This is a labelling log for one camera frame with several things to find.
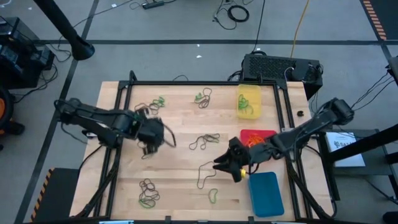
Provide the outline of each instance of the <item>yellow container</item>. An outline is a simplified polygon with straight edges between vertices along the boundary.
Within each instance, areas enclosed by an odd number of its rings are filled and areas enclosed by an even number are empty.
[[[257,119],[261,115],[261,89],[257,85],[239,85],[237,98],[238,117]]]

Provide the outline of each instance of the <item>black metal frame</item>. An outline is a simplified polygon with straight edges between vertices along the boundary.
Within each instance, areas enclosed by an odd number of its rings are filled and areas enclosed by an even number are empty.
[[[274,81],[264,81],[262,83],[258,83],[258,82],[202,82],[202,81],[197,81],[197,82],[190,82],[190,81],[188,81],[188,82],[186,82],[186,81],[175,81],[175,82],[171,82],[171,81],[137,81],[137,78],[134,75],[133,76],[131,75],[129,81],[119,81],[118,92],[116,95],[114,107],[115,108],[120,107],[122,93],[123,93],[124,89],[127,88],[126,99],[124,102],[124,109],[126,110],[129,108],[132,87],[134,85],[206,85],[206,86],[212,86],[212,85],[220,85],[220,86],[221,85],[229,85],[229,86],[231,86],[231,85],[234,85],[235,86],[235,85],[240,85],[240,84],[272,86],[273,87],[274,96],[275,96],[275,105],[276,105],[278,121],[279,121],[279,127],[280,127],[280,131],[282,131],[285,128],[285,123],[284,123],[284,117],[282,114],[282,107],[281,107],[280,98],[279,98],[278,86],[276,85],[276,82],[274,82]],[[288,94],[287,90],[283,90],[283,94],[284,94],[284,100],[285,100],[285,104],[286,104],[287,118],[289,120],[289,126],[291,128],[294,128],[295,127],[294,119],[293,119],[292,108],[290,105],[289,94]],[[114,163],[119,164],[121,148],[122,147],[115,149],[116,155],[115,155]],[[107,176],[107,173],[108,173],[108,168],[109,168],[109,163],[110,163],[110,158],[111,158],[111,151],[112,151],[112,149],[107,148],[106,152],[105,152],[103,167],[102,167],[102,171],[101,171],[101,178],[99,181],[100,185],[104,182],[105,177]],[[301,159],[298,159],[298,161],[297,161],[297,168],[298,168],[299,177],[301,178],[302,182],[305,184],[305,176],[304,176]],[[107,217],[110,217],[111,213],[112,213],[114,193],[116,191],[116,181],[118,178],[117,172],[118,172],[118,170],[116,171],[116,175],[114,176],[113,180],[111,181],[111,185],[109,188],[109,197],[108,197],[108,201],[106,204],[106,213],[105,213],[105,216],[107,216]],[[299,203],[298,203],[295,183],[291,179],[291,177],[289,177],[289,188],[290,188],[290,194],[292,197],[294,216],[295,216],[295,219],[298,220],[302,217],[300,215],[300,209],[299,209]],[[94,217],[97,217],[100,215],[101,204],[102,204],[102,197],[99,198],[99,200],[97,201],[97,203],[95,205],[94,214],[93,214]],[[305,205],[305,211],[306,211],[307,218],[312,218],[312,210],[311,210],[309,203],[307,202],[306,199],[304,199],[304,205]],[[248,218],[249,218],[250,223],[252,223],[252,222],[254,223],[254,220],[252,221],[252,217],[248,217]],[[171,217],[167,216],[165,218],[165,220],[166,220],[165,222],[167,223],[167,220],[171,220]],[[230,222],[220,222],[220,223],[242,223],[242,222],[230,221]]]

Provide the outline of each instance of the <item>orange striped tape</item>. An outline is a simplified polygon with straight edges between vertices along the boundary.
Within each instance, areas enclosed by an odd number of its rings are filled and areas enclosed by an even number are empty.
[[[380,39],[387,40],[386,33],[384,32],[383,26],[381,25],[379,18],[377,17],[376,13],[374,12],[373,6],[370,1],[364,0],[363,4],[365,5],[366,11],[368,12],[373,25],[376,28],[376,32],[379,35]]]
[[[35,220],[37,211],[39,211],[40,203],[41,203],[42,200],[43,200],[45,188],[46,188],[47,185],[49,184],[49,180],[50,180],[50,177],[51,177],[51,174],[52,174],[53,171],[54,171],[54,168],[53,168],[53,169],[49,169],[49,171],[47,172],[47,175],[45,176],[45,180],[44,180],[44,183],[43,183],[42,190],[40,191],[40,194],[39,194],[39,197],[37,198],[35,207],[33,208],[32,215],[30,216],[30,220],[29,220],[29,221],[30,221],[31,223]]]

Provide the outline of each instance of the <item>gray floor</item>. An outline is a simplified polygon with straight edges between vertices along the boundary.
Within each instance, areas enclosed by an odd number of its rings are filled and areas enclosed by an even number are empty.
[[[101,0],[96,12],[108,9],[122,0]],[[57,1],[72,24],[86,18],[93,0]],[[236,30],[223,30],[211,21],[219,1],[178,0],[151,10],[131,10],[129,4],[96,16],[89,40],[185,40],[237,39],[256,37],[262,1],[247,6],[250,19],[238,24]],[[267,0],[260,39],[292,40],[305,0]],[[17,1],[0,8],[2,16],[19,16],[41,39],[56,40],[59,32],[46,19],[33,1]],[[225,26],[233,25],[220,14]],[[85,22],[76,27],[82,32]],[[299,40],[377,40],[359,0],[311,1],[298,34]],[[288,57],[291,45],[258,45],[268,55]],[[183,44],[183,45],[95,45],[96,53],[89,60],[78,62],[67,98],[95,104],[102,81],[127,79],[134,70],[139,80],[171,80],[186,75],[191,80],[226,80],[238,70],[244,54],[253,45],[245,44]],[[388,46],[398,55],[398,46]],[[377,45],[298,45],[294,57],[318,59],[325,67],[324,86],[318,104],[333,97],[353,103],[386,72],[387,60]],[[16,105],[15,117],[26,125],[23,135],[0,139],[5,149],[0,152],[0,217],[2,223],[15,220],[19,205],[32,175],[37,156],[52,118],[52,102],[60,96],[72,60],[56,63],[59,76],[46,90],[38,91]],[[383,91],[369,106],[357,111],[347,128],[384,129],[398,122],[398,90],[394,84]],[[67,127],[78,134],[76,127]],[[398,144],[387,146],[395,152]],[[27,221],[40,191],[42,179],[49,168],[77,168],[85,145],[74,141],[57,127],[32,197]],[[385,192],[392,194],[386,177],[371,179]],[[342,200],[338,202],[337,218],[347,221],[382,223],[381,215],[398,210],[364,180],[338,178]]]

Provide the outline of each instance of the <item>blue tray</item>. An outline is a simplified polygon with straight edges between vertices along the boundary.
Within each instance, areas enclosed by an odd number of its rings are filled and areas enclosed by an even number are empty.
[[[256,216],[271,217],[285,213],[274,172],[250,175],[249,190],[253,212]]]

